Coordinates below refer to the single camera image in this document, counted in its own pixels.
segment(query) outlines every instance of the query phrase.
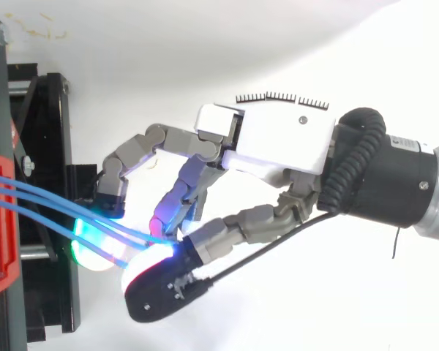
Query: blue light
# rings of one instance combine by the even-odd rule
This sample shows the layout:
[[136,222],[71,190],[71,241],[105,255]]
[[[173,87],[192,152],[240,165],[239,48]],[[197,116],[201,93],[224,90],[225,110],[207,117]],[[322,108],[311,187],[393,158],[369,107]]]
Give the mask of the blue light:
[[[116,239],[110,237],[99,229],[93,227],[92,225],[86,223],[82,219],[77,219],[75,221],[75,226],[73,233],[76,236],[80,236],[83,239],[91,242],[92,244],[98,246],[102,250],[111,254],[115,258],[122,258],[125,251],[125,244],[117,241]],[[85,268],[91,271],[106,271],[112,268],[114,264],[105,258],[100,257],[98,254],[94,253],[87,247],[80,245],[77,241],[72,241],[72,255],[75,261]]]
[[141,273],[173,255],[174,248],[171,245],[156,244],[134,256],[122,274],[122,292],[125,293],[133,279]]

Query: coiled black cable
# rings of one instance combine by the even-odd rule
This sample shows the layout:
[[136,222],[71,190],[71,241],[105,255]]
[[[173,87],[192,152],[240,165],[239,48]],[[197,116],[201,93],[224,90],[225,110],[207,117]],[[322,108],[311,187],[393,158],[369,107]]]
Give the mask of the coiled black cable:
[[343,200],[346,194],[379,151],[381,141],[386,135],[386,125],[382,115],[372,108],[356,108],[346,113],[339,123],[364,131],[358,144],[337,166],[337,169],[330,172],[323,186],[318,208],[327,212],[343,210]]

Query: black metal frame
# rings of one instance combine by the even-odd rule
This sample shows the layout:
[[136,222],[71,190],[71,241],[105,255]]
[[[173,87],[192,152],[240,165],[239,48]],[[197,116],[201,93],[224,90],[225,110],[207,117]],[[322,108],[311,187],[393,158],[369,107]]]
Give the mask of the black metal frame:
[[[19,71],[19,67],[9,66],[10,80],[15,78],[13,69]],[[27,80],[27,94],[10,97],[13,121],[22,143],[15,147],[16,177],[76,200],[70,196],[70,189],[76,187],[75,179],[67,174],[67,165],[72,163],[67,81],[56,73]],[[30,177],[25,177],[22,170],[25,156],[36,165]],[[19,203],[72,228],[73,221],[65,215]],[[49,259],[22,262],[28,342],[45,340],[48,325],[61,325],[63,333],[71,333],[80,325],[80,301],[78,270],[70,253],[70,241],[24,216],[20,216],[19,223],[21,246],[44,244],[49,253]]]

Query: green light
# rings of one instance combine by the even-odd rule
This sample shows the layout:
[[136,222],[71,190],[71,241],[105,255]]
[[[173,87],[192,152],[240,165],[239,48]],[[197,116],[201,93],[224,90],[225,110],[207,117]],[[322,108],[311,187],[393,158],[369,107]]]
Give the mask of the green light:
[[[114,257],[121,258],[124,254],[124,244],[110,237],[106,233],[101,232],[99,229],[86,223],[82,219],[77,219],[75,221],[73,233],[76,236],[80,236],[81,238],[93,243],[94,245],[98,246],[99,248],[106,251],[108,254],[113,255]],[[71,246],[72,255],[75,261],[79,265],[82,265],[83,267],[88,268],[91,271],[106,271],[114,266],[112,262],[109,262],[105,258],[100,257],[98,254],[95,254],[93,251],[81,245],[75,240],[72,241]]]

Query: black cable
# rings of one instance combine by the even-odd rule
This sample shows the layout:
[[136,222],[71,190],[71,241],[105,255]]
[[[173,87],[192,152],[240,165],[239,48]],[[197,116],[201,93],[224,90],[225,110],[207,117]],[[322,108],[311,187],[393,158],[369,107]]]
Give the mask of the black cable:
[[284,234],[283,236],[279,237],[277,240],[271,242],[270,244],[268,244],[267,246],[263,247],[262,249],[254,252],[250,256],[247,256],[243,260],[240,260],[239,262],[235,263],[231,267],[226,268],[224,271],[219,272],[216,276],[211,277],[210,278],[210,282],[212,284],[218,282],[220,279],[223,279],[225,276],[228,276],[231,273],[234,273],[238,269],[244,267],[247,263],[251,263],[256,258],[259,258],[260,256],[266,254],[267,252],[269,252],[270,250],[274,249],[278,245],[284,243],[289,238],[293,237],[295,234],[303,231],[304,229],[307,229],[307,228],[313,226],[314,224],[317,224],[317,223],[320,223],[322,221],[325,221],[326,219],[333,218],[333,217],[335,217],[337,215],[338,215],[338,213],[327,213],[327,214],[323,214],[323,215],[321,215],[319,217],[315,217],[314,219],[311,219],[311,220],[305,222],[304,224],[301,224],[300,226],[292,229],[290,232],[288,232],[288,233]]
[[102,174],[104,174],[104,171],[101,170],[98,174],[96,174],[93,178],[91,178],[88,185],[82,191],[83,194],[81,197],[83,199],[89,199],[90,197],[93,197],[94,185],[96,185],[97,181],[100,179]]
[[318,209],[327,212],[344,211],[343,201],[355,181],[364,174],[367,165],[379,151],[386,135],[382,116],[372,108],[356,108],[346,113],[339,122],[362,130],[362,137],[343,161],[332,170],[319,195]]
[[395,258],[395,254],[397,253],[397,242],[398,242],[398,235],[399,234],[400,234],[400,227],[398,227],[397,234],[395,235],[394,252],[392,253],[392,259]]

